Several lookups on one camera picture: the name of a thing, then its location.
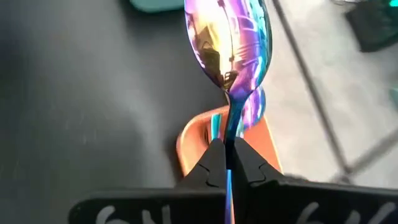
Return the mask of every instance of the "iridescent spoon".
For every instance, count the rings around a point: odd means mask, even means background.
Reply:
[[[188,36],[203,71],[228,94],[226,164],[246,99],[262,82],[272,41],[263,0],[185,0]]]

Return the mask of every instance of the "teal object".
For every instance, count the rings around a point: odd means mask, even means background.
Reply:
[[[221,114],[211,115],[211,140],[220,138]]]
[[[162,12],[184,7],[184,0],[130,0],[130,3],[144,12]]]
[[[396,106],[398,108],[398,85],[396,85],[390,89],[390,95],[391,95],[392,101],[396,104]]]
[[[391,0],[390,6],[391,7],[398,7],[398,0]]]

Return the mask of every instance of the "black table surface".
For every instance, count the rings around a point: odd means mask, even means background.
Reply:
[[[172,187],[179,132],[224,104],[183,11],[0,1],[0,223],[62,224],[89,192]]]

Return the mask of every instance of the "black surface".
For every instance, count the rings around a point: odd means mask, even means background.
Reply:
[[[223,104],[182,11],[0,1],[0,222],[62,224],[93,190],[173,186],[178,133]]]
[[[225,189],[217,188],[106,192],[76,205],[70,213],[69,222],[70,224],[223,224],[225,194]]]

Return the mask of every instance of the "spoon handle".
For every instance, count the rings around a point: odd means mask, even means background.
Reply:
[[[226,127],[224,132],[224,145],[225,145],[225,158],[226,168],[231,169],[232,161],[232,148],[235,144],[236,130],[239,126],[239,120],[244,106],[244,101],[235,102],[230,101],[228,119],[226,121]]]

